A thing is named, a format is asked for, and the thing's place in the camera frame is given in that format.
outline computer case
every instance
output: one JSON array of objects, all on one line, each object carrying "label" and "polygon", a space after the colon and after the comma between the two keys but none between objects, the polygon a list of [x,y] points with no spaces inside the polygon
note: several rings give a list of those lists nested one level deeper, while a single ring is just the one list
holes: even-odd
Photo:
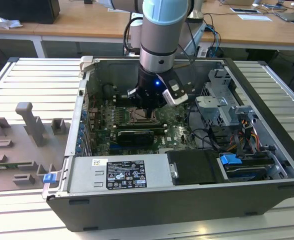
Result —
[{"label": "computer case", "polygon": [[58,0],[0,0],[0,17],[8,20],[52,24],[60,10]]}]

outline power supply label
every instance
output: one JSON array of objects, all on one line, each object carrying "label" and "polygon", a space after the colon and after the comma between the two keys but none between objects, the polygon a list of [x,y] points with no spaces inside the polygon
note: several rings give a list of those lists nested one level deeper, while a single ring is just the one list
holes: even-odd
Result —
[{"label": "power supply label", "polygon": [[115,161],[107,163],[106,188],[147,188],[144,161]]}]

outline blue latch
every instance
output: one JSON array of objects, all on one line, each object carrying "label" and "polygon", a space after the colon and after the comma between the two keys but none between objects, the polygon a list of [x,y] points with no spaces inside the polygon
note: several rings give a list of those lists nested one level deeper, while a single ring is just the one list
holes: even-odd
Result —
[{"label": "blue latch", "polygon": [[223,165],[225,164],[242,164],[242,160],[236,157],[236,154],[224,154],[220,157]]},{"label": "blue latch", "polygon": [[42,182],[44,184],[55,184],[57,173],[47,173],[43,176]]}]

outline slotted aluminum surface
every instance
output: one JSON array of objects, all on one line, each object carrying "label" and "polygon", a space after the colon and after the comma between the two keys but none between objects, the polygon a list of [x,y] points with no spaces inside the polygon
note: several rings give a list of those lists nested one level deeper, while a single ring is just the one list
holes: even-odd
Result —
[{"label": "slotted aluminum surface", "polygon": [[[294,93],[268,66],[244,61],[235,64],[294,140]],[[236,93],[245,105],[250,105],[239,88]]]},{"label": "slotted aluminum surface", "polygon": [[15,112],[19,102],[31,102],[34,116],[43,123],[53,118],[71,122],[78,93],[80,59],[20,58],[10,63],[0,79],[0,117],[22,124]]},{"label": "slotted aluminum surface", "polygon": [[[15,66],[75,66],[79,59],[50,59],[50,58],[23,58]],[[244,68],[253,69],[257,63],[244,64]],[[257,72],[262,73],[261,66]],[[80,78],[74,76],[4,76],[1,82],[6,83],[74,83]],[[253,78],[256,83],[274,83],[270,77]],[[7,110],[14,111],[15,104],[20,99],[26,99],[34,103],[34,110],[56,111],[72,109],[72,102],[69,102],[72,94],[67,93],[68,88],[61,88],[63,94],[51,95],[41,94],[40,88],[37,88],[38,95],[30,92],[30,95],[13,94],[10,97],[0,95],[0,112]],[[291,104],[292,99],[287,94],[261,94],[268,104],[277,105],[281,101],[284,105]],[[282,124],[294,123],[294,118],[288,116],[278,117]],[[139,207],[135,208],[128,216],[124,218],[143,218],[139,214]],[[14,239],[34,239],[43,240],[48,237],[53,239],[73,239],[73,240],[284,240],[294,239],[294,198],[287,199],[275,206],[273,209],[261,216],[235,217],[227,219],[215,219],[206,221],[195,221],[185,223],[175,223],[166,225],[132,227],[112,230],[98,230],[90,232],[70,232],[66,229],[64,223],[50,209],[47,203],[42,199],[40,190],[28,190],[23,195],[11,193],[4,196],[0,193],[0,240]]]}]

